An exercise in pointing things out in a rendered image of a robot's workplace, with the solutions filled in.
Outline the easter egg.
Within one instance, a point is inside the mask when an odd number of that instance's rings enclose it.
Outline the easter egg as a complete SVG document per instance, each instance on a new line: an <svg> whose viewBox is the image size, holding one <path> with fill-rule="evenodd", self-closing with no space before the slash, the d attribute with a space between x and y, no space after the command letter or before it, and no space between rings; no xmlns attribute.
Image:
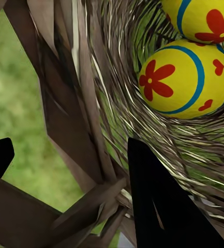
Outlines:
<svg viewBox="0 0 224 248"><path fill-rule="evenodd" d="M186 37L165 43L149 51L138 81L143 100L163 116L207 117L224 104L224 45Z"/></svg>
<svg viewBox="0 0 224 248"><path fill-rule="evenodd" d="M204 43L224 43L224 0L160 0L164 17L178 35Z"/></svg>

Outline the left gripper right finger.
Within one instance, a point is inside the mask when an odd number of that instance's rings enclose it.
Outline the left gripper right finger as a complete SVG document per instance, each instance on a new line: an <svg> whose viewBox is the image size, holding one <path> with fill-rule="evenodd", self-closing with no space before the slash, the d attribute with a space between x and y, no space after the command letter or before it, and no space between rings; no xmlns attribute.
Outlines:
<svg viewBox="0 0 224 248"><path fill-rule="evenodd" d="M137 248L224 248L223 237L148 145L130 137L126 156Z"/></svg>

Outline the wicker basket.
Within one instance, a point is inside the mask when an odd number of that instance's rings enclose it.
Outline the wicker basket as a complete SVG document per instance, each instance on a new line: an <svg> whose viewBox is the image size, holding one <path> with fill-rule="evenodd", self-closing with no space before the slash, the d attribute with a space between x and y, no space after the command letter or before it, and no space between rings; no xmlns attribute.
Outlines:
<svg viewBox="0 0 224 248"><path fill-rule="evenodd" d="M224 128L224 104L207 117L175 119L154 111L138 87L138 49L146 61L153 34L154 51L178 37L177 32L171 38L175 28L167 17L158 24L165 14L161 5L160 0L0 0L0 11L5 11L36 71L45 133L84 193L62 213L0 178L4 248L108 248L118 229L137 248L130 174L120 159L128 164L128 129L192 193L192 201L224 239L224 202L214 198L224 198L223 190L191 177L187 169L224 183L224 140L207 139L224 137L216 133ZM155 6L136 47L133 37ZM119 140L112 135L107 109ZM204 132L198 128L203 125ZM200 148L222 163L179 147ZM208 206L201 198L218 206ZM101 233L91 234L106 219Z"/></svg>

